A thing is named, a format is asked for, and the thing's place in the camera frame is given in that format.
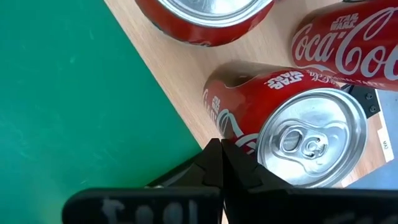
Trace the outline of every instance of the green cutting mat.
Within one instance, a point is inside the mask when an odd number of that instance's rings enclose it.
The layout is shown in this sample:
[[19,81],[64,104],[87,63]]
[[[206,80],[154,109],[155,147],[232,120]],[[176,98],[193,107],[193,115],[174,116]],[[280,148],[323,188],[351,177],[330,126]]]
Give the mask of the green cutting mat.
[[0,223],[60,223],[75,192],[199,151],[102,0],[0,1]]

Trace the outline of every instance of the coca-cola can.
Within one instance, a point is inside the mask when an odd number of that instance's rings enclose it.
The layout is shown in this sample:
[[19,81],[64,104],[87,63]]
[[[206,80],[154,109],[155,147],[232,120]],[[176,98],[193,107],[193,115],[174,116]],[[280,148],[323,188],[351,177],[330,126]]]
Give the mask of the coca-cola can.
[[203,103],[225,138],[298,187],[339,182],[366,145],[361,105],[319,73],[227,63],[210,76]]
[[136,0],[165,34],[207,47],[230,43],[267,15],[273,0]]
[[292,38],[298,68],[398,91],[398,1],[345,1],[306,16]]

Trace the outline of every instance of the can rim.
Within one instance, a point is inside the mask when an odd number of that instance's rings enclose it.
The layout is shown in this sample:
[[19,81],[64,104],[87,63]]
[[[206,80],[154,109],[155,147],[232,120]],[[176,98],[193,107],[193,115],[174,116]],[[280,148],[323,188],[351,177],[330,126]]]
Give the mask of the can rim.
[[359,156],[356,156],[354,159],[353,158],[349,159],[351,154],[348,153],[347,155],[345,155],[344,159],[339,161],[339,163],[340,163],[339,166],[335,166],[334,168],[332,168],[332,170],[326,176],[322,177],[320,180],[309,183],[309,184],[305,184],[305,185],[298,185],[298,187],[306,187],[306,188],[307,187],[331,187],[331,186],[337,184],[342,179],[344,179],[355,168],[355,165],[358,163],[358,161],[360,160],[360,158],[362,157],[362,155],[365,151],[366,143],[368,141],[368,121],[367,121],[365,112],[364,112],[362,106],[358,103],[358,101],[354,97],[352,97],[350,94],[348,94],[344,91],[337,90],[334,88],[316,88],[316,89],[301,92],[298,95],[295,95],[295,96],[289,98],[288,100],[286,100],[285,102],[283,102],[276,110],[274,110],[272,115],[264,122],[264,124],[260,130],[259,137],[257,139],[257,144],[256,144],[257,161],[262,166],[267,168],[266,162],[264,161],[263,153],[265,151],[265,148],[266,148],[265,146],[267,143],[267,140],[265,139],[265,137],[266,137],[268,125],[270,125],[272,120],[274,120],[274,118],[279,114],[279,112],[281,112],[283,109],[285,109],[285,107],[288,104],[290,104],[294,100],[297,100],[298,98],[301,98],[301,97],[303,97],[307,94],[311,94],[311,93],[328,93],[328,94],[332,93],[332,95],[340,97],[340,99],[343,100],[346,103],[346,105],[353,107],[353,109],[355,111],[357,111],[360,120],[365,121],[365,122],[362,122],[361,124],[359,124],[359,126],[361,127],[361,131],[364,131],[363,141],[362,142],[358,141],[355,145],[356,148],[354,150],[352,150],[352,149],[346,150],[346,151],[352,151],[353,155],[359,154]]
[[179,18],[203,27],[222,28],[239,24],[257,14],[268,6],[273,0],[254,0],[242,9],[230,14],[209,16],[206,13],[193,12],[188,7],[175,2],[175,0],[156,0]]

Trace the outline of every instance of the screw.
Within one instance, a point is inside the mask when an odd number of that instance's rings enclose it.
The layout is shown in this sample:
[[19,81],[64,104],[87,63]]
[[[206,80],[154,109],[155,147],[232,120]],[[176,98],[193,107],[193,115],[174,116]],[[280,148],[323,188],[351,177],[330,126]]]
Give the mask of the screw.
[[369,111],[370,111],[371,113],[376,112],[376,110],[377,110],[377,108],[376,108],[375,106],[371,106],[371,107],[369,108]]
[[365,95],[365,98],[366,98],[367,100],[371,100],[371,99],[373,98],[373,95],[372,95],[371,93],[367,93],[367,94]]

